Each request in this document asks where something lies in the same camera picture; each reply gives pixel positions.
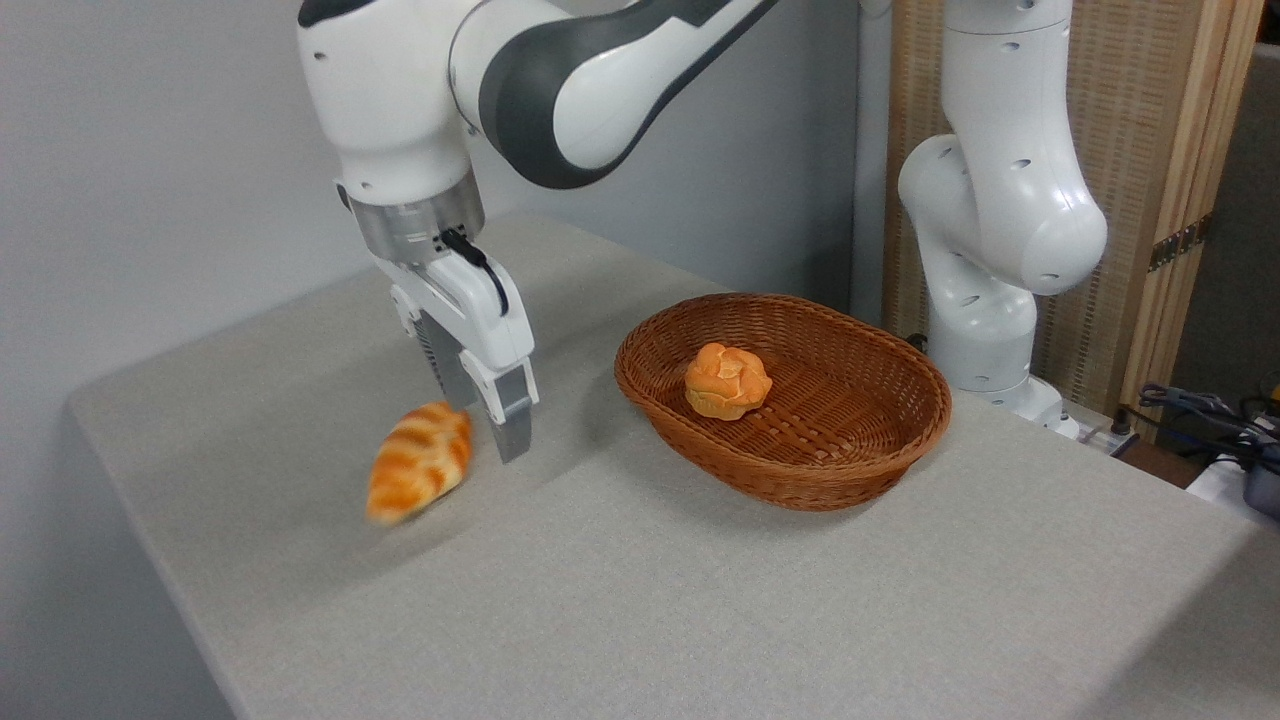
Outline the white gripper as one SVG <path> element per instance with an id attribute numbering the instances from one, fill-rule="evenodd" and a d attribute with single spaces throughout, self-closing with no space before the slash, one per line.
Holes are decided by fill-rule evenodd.
<path id="1" fill-rule="evenodd" d="M 534 337 L 515 281 L 497 263 L 488 273 L 456 252 L 417 270 L 374 263 L 390 278 L 399 322 L 422 348 L 444 400 L 465 410 L 479 393 L 502 462 L 524 456 L 540 397 Z"/>

